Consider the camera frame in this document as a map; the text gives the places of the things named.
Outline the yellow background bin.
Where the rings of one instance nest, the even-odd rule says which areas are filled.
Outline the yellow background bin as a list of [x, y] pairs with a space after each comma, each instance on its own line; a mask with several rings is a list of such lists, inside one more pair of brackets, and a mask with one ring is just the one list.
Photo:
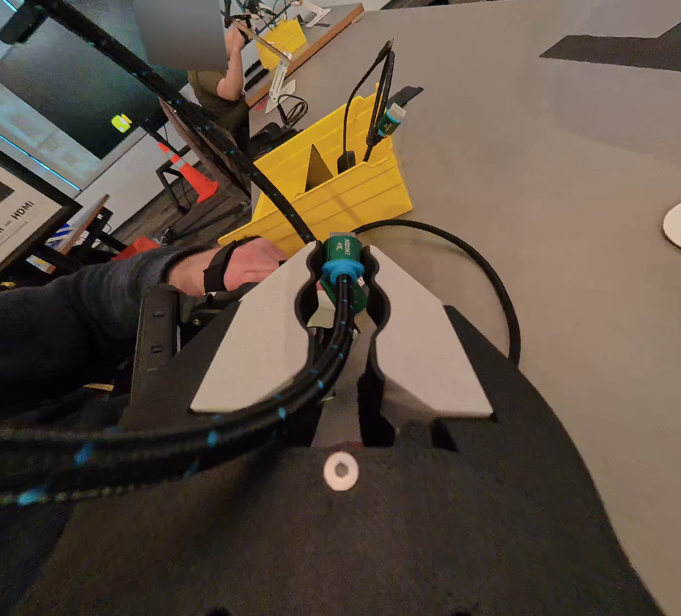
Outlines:
[[[307, 44], [303, 28], [297, 19], [280, 21], [275, 29], [269, 29], [265, 32], [262, 35], [262, 39], [276, 50], [291, 55]], [[270, 72], [275, 70], [280, 62], [280, 58], [272, 50], [268, 50], [260, 43], [258, 43], [257, 48], [262, 66]]]

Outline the person's left forearm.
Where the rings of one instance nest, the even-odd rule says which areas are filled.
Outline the person's left forearm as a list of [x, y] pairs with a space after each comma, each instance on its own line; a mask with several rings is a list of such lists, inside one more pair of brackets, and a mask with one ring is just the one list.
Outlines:
[[104, 382], [135, 347], [142, 299], [207, 248], [161, 247], [1, 293], [1, 419]]

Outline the wooden-armed white desk stand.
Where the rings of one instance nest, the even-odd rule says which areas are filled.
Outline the wooden-armed white desk stand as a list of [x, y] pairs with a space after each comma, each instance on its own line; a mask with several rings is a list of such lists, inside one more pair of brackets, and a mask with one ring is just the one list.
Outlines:
[[680, 249], [681, 247], [681, 204], [673, 206], [662, 222], [662, 232], [667, 241]]

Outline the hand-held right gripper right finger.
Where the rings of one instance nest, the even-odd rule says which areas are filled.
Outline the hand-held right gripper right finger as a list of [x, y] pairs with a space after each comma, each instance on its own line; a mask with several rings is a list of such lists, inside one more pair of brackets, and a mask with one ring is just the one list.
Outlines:
[[443, 303], [376, 248], [364, 248], [375, 325], [364, 378], [385, 419], [488, 418], [492, 406]]

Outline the black webcam bar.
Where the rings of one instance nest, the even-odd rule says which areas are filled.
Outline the black webcam bar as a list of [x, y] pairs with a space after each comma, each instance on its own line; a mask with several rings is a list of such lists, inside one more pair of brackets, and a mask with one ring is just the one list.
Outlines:
[[23, 0], [21, 6], [1, 27], [1, 42], [9, 46], [25, 43], [48, 16], [48, 10], [37, 1]]

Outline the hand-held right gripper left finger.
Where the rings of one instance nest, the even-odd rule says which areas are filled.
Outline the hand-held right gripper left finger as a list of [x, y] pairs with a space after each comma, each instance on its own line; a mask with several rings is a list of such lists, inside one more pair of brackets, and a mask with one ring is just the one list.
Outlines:
[[309, 321], [319, 307], [319, 241], [244, 295], [190, 408], [230, 413], [274, 397], [311, 365]]

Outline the red flat object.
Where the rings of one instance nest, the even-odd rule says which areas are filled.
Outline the red flat object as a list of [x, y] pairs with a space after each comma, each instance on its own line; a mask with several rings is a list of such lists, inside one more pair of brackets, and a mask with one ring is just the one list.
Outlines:
[[150, 237], [145, 235], [135, 239], [130, 245], [125, 247], [120, 253], [116, 254], [111, 258], [111, 261], [124, 261], [130, 259], [139, 254], [149, 252], [151, 250], [156, 250], [159, 247], [159, 243]]

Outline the background wooden desk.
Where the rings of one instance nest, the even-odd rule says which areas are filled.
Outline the background wooden desk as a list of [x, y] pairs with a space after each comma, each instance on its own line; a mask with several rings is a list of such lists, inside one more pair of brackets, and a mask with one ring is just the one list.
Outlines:
[[[302, 33], [305, 36], [306, 42], [301, 48], [293, 52], [292, 61], [287, 69], [285, 83], [292, 78], [299, 68], [335, 40], [340, 33], [350, 27], [363, 12], [364, 7], [361, 3], [331, 7], [329, 14], [318, 24], [311, 28], [303, 27]], [[273, 78], [274, 73], [268, 73], [266, 76], [261, 76], [257, 82], [254, 82], [251, 87], [246, 89], [245, 97], [250, 109], [263, 99], [268, 98]]]

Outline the person's left hand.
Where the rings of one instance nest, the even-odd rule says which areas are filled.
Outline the person's left hand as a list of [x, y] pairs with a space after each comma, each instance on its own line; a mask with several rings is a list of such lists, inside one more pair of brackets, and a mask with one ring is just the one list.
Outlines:
[[286, 254], [268, 239], [248, 237], [180, 257], [165, 281], [190, 297], [232, 292], [262, 282], [286, 260]]

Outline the orange traffic cone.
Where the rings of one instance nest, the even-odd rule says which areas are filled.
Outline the orange traffic cone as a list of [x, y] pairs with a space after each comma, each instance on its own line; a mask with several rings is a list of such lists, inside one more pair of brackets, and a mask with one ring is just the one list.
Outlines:
[[219, 188], [219, 183], [206, 177], [201, 171], [186, 162], [177, 152], [171, 150], [162, 142], [157, 143], [160, 150], [166, 155], [167, 162], [157, 169], [157, 176], [161, 180], [164, 189], [174, 200], [176, 207], [183, 213], [188, 212], [173, 193], [170, 184], [167, 182], [167, 175], [175, 175], [187, 181], [189, 186], [197, 194], [197, 203], [204, 203], [213, 198]]

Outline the yellow plastic bin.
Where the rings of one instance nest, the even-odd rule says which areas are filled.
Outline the yellow plastic bin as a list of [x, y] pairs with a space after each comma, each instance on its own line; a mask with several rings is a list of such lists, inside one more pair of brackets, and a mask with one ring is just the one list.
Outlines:
[[[379, 220], [413, 210], [391, 137], [377, 144], [362, 161], [376, 94], [356, 96], [349, 110], [347, 149], [355, 152], [354, 168], [338, 175], [345, 107], [339, 107], [255, 162], [312, 230], [327, 240], [331, 232], [351, 232]], [[333, 172], [330, 181], [305, 193], [311, 145]]]

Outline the framed printed sign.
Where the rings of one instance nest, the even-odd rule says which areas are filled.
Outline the framed printed sign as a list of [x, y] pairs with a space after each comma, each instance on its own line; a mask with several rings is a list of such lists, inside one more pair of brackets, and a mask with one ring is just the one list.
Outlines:
[[1, 271], [32, 255], [81, 207], [75, 199], [1, 153]]

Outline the large black monitor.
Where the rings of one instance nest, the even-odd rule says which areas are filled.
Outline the large black monitor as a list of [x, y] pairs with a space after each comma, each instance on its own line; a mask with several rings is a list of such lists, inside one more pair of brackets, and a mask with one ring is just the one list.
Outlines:
[[[148, 62], [132, 0], [64, 1]], [[50, 17], [1, 59], [1, 83], [98, 159], [165, 116], [155, 94]]]

